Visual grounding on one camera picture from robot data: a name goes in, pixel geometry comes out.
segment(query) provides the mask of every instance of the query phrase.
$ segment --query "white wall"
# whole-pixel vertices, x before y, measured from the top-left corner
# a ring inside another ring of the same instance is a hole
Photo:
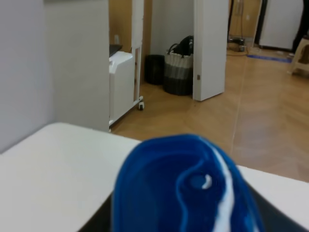
[[[0,152],[54,120],[42,0],[0,1]]]
[[[194,0],[153,0],[151,54],[194,34]]]
[[[45,0],[57,121],[109,128],[108,0]]]

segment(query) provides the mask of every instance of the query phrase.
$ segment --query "white door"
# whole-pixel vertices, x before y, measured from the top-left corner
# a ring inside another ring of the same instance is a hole
[[[193,99],[203,101],[225,88],[228,0],[194,0]]]
[[[303,8],[302,0],[268,0],[260,45],[292,49]]]

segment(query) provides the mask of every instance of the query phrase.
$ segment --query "white table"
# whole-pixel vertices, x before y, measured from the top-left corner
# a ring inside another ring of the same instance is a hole
[[[0,156],[1,232],[77,232],[113,190],[139,141],[49,125]],[[277,208],[309,229],[309,184],[240,167]]]

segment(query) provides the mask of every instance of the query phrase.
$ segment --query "laminate floor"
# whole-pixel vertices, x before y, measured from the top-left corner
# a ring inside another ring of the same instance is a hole
[[[198,134],[236,164],[309,182],[309,77],[288,68],[228,56],[225,92],[203,102],[143,84],[144,111],[133,109],[112,132],[139,140]]]

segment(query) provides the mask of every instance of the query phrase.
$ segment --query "wall outlet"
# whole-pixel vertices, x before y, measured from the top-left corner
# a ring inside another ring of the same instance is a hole
[[[114,36],[114,43],[115,43],[115,44],[120,44],[119,35],[115,35],[115,36]]]

